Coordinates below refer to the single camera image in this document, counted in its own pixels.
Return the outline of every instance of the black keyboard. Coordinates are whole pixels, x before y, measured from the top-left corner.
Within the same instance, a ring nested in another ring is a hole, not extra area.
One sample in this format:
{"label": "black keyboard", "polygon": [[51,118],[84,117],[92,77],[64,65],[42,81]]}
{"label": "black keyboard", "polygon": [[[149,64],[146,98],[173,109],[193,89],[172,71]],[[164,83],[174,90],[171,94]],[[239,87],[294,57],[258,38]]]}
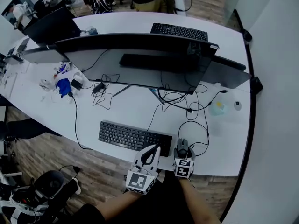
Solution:
{"label": "black keyboard", "polygon": [[99,141],[140,151],[147,146],[158,144],[161,156],[168,157],[172,137],[169,135],[146,132],[131,127],[101,122]]}
{"label": "black keyboard", "polygon": [[208,41],[207,32],[162,23],[154,23],[150,33],[176,35],[205,42]]}

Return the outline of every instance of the power adapter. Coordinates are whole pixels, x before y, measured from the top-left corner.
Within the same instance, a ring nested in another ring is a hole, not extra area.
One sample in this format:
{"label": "power adapter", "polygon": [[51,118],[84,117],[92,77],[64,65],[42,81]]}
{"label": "power adapter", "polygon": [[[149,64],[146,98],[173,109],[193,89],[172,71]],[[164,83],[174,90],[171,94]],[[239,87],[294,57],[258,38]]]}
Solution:
{"label": "power adapter", "polygon": [[98,93],[101,89],[106,89],[106,86],[102,82],[93,88],[93,94]]}

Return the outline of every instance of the black sleeve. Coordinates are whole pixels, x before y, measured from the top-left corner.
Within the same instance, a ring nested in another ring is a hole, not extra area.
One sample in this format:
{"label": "black sleeve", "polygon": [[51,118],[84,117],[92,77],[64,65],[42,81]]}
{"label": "black sleeve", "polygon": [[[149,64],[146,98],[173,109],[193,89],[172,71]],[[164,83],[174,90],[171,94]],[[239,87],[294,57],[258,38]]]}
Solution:
{"label": "black sleeve", "polygon": [[85,204],[79,209],[71,218],[68,223],[71,224],[84,224],[84,223],[105,223],[105,219],[96,207]]}

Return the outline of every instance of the monitor stand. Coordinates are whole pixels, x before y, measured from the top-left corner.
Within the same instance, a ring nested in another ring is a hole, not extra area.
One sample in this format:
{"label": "monitor stand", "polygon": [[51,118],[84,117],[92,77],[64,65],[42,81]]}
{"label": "monitor stand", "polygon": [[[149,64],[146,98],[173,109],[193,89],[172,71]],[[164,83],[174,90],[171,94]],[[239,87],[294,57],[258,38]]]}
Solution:
{"label": "monitor stand", "polygon": [[[117,92],[116,94],[114,94],[112,97],[117,96],[118,94],[122,93],[123,91],[125,91],[126,89],[128,89],[130,87],[131,87],[131,85],[127,85],[125,88],[123,88],[122,90],[120,90],[119,92]],[[148,88],[148,89],[164,105],[163,100],[161,100],[160,97],[154,92],[154,89],[151,89],[151,88]]]}

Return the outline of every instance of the curved desk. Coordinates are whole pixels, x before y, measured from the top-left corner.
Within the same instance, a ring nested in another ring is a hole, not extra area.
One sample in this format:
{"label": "curved desk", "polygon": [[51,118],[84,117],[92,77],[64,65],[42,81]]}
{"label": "curved desk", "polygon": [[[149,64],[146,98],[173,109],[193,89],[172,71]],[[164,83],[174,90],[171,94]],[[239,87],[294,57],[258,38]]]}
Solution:
{"label": "curved desk", "polygon": [[[99,34],[149,33],[154,22],[204,30],[208,32],[210,42],[219,44],[218,56],[242,63],[248,69],[242,35],[207,21],[170,14],[134,12],[91,15],[74,20],[79,28],[85,29],[88,26],[94,26]],[[36,44],[30,41],[27,49],[34,47],[36,47]],[[74,132],[75,104],[69,103],[67,97],[60,98],[57,93],[45,92],[38,86],[39,80],[49,79],[54,74],[53,68],[57,66],[58,64],[28,64],[28,62],[22,65],[9,65],[7,73],[17,73],[17,77],[10,96],[9,92],[4,89],[4,85],[0,86],[0,93],[18,109],[41,124],[73,141],[77,141]],[[78,72],[78,69],[73,68],[65,74],[65,77],[72,78],[76,72]],[[201,84],[208,87],[207,92],[198,95],[199,102],[202,105],[207,105],[218,91],[224,90],[223,87],[215,87],[212,84]],[[92,83],[88,80],[84,82],[84,87],[91,85]],[[123,85],[111,84],[107,91],[115,94],[123,88]],[[202,92],[204,89],[200,85],[197,87],[198,92]],[[148,89],[131,87],[114,97],[111,109],[106,110],[100,106],[93,106],[94,98],[90,94],[91,89],[87,89],[80,90],[75,95],[78,105],[77,134],[81,145],[116,158],[133,161],[136,151],[98,141],[100,122],[106,120],[146,130],[150,125],[156,107],[159,105],[159,101],[153,97]],[[242,84],[237,89],[228,89],[228,93],[220,93],[217,98],[223,100],[230,109],[227,114],[222,116],[212,116],[206,109],[210,145],[203,155],[196,158],[194,173],[237,176],[242,164],[248,136],[249,82]],[[187,100],[188,103],[197,101],[196,94],[188,95]],[[234,109],[235,101],[241,102],[242,109],[240,111]],[[195,116],[196,112],[188,114],[190,119]],[[186,121],[185,110],[173,106],[168,108],[166,112],[162,112],[160,108],[157,109],[149,130],[173,136],[170,156],[160,157],[159,168],[172,170],[173,148],[178,140],[178,129]],[[199,111],[199,115],[194,121],[206,126],[204,112]],[[207,142],[206,131],[194,123],[184,125],[180,131],[180,137],[187,139],[189,144]],[[194,147],[196,154],[202,153],[205,149],[206,146],[201,144]]]}

